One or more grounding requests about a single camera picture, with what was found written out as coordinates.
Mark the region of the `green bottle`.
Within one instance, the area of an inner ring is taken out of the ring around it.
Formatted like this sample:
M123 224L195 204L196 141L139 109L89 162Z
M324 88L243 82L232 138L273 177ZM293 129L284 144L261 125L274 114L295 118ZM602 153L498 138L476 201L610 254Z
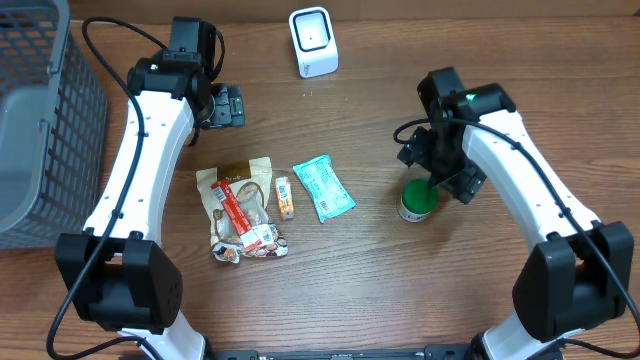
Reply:
M426 179L416 178L409 181L401 192L397 210L405 221L417 223L425 220L438 203L438 190Z

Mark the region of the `brown nut snack pouch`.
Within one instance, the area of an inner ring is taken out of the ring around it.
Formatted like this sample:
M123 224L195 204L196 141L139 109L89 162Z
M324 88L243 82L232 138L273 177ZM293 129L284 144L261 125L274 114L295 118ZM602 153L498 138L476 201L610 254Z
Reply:
M270 219L267 205L272 180L272 164L268 157L227 164L196 172L197 188L205 211L211 221L211 252L216 260L237 264L243 257L284 257L288 245L280 230ZM228 181L240 207L262 244L246 252L238 234L211 186Z

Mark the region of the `orange snack packet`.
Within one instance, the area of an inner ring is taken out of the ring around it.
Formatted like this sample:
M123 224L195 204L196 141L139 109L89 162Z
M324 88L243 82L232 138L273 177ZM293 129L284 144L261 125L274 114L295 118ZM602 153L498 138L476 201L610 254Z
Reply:
M284 221L293 220L295 217L291 184L286 176L277 177L275 180L278 206Z

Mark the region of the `teal tissue pack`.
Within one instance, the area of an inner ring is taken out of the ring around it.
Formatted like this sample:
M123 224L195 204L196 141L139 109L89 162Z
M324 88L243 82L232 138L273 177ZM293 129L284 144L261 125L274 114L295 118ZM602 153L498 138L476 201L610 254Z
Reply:
M355 207L356 202L338 179L328 154L292 169L308 192L321 224Z

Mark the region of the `red snack bar wrapper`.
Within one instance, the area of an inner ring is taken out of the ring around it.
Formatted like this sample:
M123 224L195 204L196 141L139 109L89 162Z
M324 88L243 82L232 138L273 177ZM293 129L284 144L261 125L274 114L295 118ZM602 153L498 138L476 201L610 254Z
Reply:
M239 236L246 252L250 252L262 244L262 238L256 233L246 218L227 180L222 179L211 186L214 195L222 204L233 228Z

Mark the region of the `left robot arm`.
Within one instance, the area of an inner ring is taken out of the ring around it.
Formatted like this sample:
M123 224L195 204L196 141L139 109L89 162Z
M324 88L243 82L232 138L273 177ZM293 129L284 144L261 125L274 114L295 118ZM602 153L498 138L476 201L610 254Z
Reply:
M182 313L182 276L163 251L161 221L182 148L202 130L245 124L240 89L218 81L224 55L213 24L177 17L169 41L119 79L127 124L107 185L82 230L55 246L63 307L147 359L213 357Z

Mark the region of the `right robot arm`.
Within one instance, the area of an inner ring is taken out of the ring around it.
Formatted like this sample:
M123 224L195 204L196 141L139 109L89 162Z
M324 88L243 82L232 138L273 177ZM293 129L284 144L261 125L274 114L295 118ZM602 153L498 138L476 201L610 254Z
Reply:
M467 344L428 345L428 359L558 359L578 334L639 310L629 292L634 239L603 223L564 185L498 84L466 88L451 67L417 92L426 115L410 121L399 159L428 184L470 202L493 184L528 246L513 286L513 313Z

